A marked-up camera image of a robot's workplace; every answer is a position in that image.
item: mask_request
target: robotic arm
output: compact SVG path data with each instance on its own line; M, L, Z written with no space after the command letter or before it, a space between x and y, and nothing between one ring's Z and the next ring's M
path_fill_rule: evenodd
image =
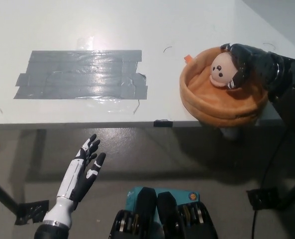
M71 213L96 180L106 156L101 153L85 173L85 168L97 156L94 152L98 149L100 140L95 141L96 137L96 134L91 136L71 161L58 191L56 205L44 217L34 239L68 238L72 226Z
M220 48L231 53L238 68L228 88L241 87L254 73L284 123L295 131L295 59L242 44L224 44Z

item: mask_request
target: gray floor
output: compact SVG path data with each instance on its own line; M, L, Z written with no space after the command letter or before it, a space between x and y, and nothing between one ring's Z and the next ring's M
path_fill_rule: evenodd
M0 131L0 185L16 200L50 199L81 144L92 134L106 152L104 166L73 213L71 239L106 239L134 186L197 190L221 239L249 239L253 211L246 190L257 188L284 133L280 127L245 129L240 144L211 128L107 128ZM295 137L289 135L266 179L281 194L295 183ZM14 226L0 204L0 239L29 239L39 224ZM295 206L261 211L256 239L295 238Z

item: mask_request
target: duct tape strip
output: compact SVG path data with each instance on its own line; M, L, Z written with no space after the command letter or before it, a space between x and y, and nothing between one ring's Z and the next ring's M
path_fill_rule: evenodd
M33 51L15 99L147 98L140 50Z
M147 86L21 86L15 99L147 99Z
M32 51L29 62L71 62L90 64L97 62L140 62L141 50L94 51Z
M146 77L139 73L129 76L108 74L20 74L16 86L145 86Z
M82 65L74 62L29 62L27 74L69 72L79 74L128 75L136 72L137 62L99 62Z

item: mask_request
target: plush doll head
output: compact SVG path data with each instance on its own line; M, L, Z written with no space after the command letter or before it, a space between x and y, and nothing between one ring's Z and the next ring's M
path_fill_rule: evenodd
M220 53L212 62L211 83L216 87L225 87L237 73L229 52Z

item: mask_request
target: black cable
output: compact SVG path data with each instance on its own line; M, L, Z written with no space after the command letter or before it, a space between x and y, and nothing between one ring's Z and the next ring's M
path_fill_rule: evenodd
M286 129L286 131L282 135L282 137L281 137L281 139L280 139L280 141L279 141L279 143L278 143L275 151L273 152L271 158L269 159L269 163L268 163L268 165L266 167L265 173L264 173L264 175L262 177L262 180L261 180L260 189L262 189L263 186L264 186L264 183L265 183L267 174L269 172L269 169L270 169L271 165L273 164L273 161L276 158L277 153L278 153L280 147L282 146L282 143L284 142L285 138L287 137L287 134L288 134L288 129ZM254 239L254 237L255 237L255 227L256 227L257 215L258 215L258 211L255 210L255 212L253 214L253 221L252 221L252 228L251 228L251 239Z

